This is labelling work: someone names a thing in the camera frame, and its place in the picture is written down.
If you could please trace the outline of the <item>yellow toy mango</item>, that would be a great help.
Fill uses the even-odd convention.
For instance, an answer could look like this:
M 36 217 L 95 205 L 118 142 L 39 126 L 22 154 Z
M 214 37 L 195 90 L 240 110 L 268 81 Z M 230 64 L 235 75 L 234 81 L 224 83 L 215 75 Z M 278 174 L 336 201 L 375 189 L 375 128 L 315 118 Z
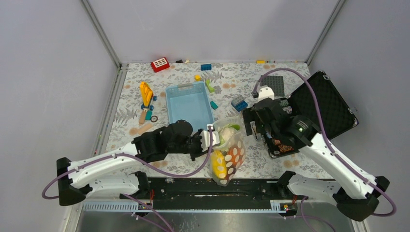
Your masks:
M 211 154 L 210 159 L 214 176 L 224 179 L 227 176 L 227 167 L 223 153 L 220 150 L 216 150 Z

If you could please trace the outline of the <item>toy cauliflower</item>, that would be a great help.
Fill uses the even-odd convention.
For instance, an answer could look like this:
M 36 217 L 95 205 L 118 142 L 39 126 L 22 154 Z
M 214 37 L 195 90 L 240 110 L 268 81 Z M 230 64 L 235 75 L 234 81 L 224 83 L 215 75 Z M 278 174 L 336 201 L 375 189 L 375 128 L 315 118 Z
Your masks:
M 232 138 L 240 130 L 240 125 L 235 123 L 229 123 L 218 130 L 220 144 L 225 144 L 230 138 Z

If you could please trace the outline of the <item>clear polka dot zip bag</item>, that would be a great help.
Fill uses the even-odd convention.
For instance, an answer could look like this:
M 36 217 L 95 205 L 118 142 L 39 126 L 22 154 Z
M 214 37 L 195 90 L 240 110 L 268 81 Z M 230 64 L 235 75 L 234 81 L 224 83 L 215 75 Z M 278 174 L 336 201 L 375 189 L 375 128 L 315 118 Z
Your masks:
M 220 139 L 218 130 L 229 123 L 239 124 L 239 132 L 236 133 L 232 138 L 230 138 L 225 144 L 219 144 L 218 146 L 214 146 L 212 148 L 212 153 L 216 150 L 220 150 L 225 157 L 227 176 L 224 179 L 219 179 L 215 177 L 212 172 L 213 180 L 217 183 L 217 185 L 223 187 L 227 186 L 229 182 L 233 179 L 235 173 L 246 159 L 247 152 L 247 149 L 244 144 L 244 126 L 242 118 L 239 116 L 219 119 L 213 124 L 215 132 L 218 133 L 218 139 Z M 212 170 L 211 159 L 209 160 L 209 165 L 210 169 Z

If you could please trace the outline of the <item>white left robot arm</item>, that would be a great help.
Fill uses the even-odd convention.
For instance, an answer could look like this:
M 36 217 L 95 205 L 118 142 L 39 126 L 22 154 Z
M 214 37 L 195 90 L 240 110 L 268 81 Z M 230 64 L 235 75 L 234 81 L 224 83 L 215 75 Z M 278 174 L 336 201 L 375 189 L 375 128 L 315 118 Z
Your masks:
M 93 158 L 81 161 L 60 158 L 57 160 L 59 204 L 70 206 L 90 196 L 123 194 L 143 199 L 151 191 L 144 172 L 120 177 L 112 173 L 137 164 L 151 166 L 168 154 L 189 154 L 192 160 L 204 154 L 209 157 L 219 144 L 219 132 L 212 124 L 194 132 L 189 122 L 179 120 L 144 132 L 124 146 Z

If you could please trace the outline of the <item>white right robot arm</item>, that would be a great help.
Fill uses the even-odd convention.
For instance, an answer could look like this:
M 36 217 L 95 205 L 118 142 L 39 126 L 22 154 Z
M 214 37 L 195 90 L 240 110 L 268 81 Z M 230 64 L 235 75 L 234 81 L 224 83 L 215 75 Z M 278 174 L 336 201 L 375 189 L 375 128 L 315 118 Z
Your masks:
M 270 87 L 260 88 L 256 96 L 257 102 L 243 111 L 247 135 L 260 134 L 272 154 L 279 152 L 280 145 L 289 146 L 310 157 L 333 178 L 327 182 L 286 171 L 277 181 L 278 195 L 284 199 L 296 195 L 330 203 L 355 221 L 375 215 L 389 180 L 373 176 L 354 164 L 332 146 L 324 131 L 309 118 L 286 113 Z

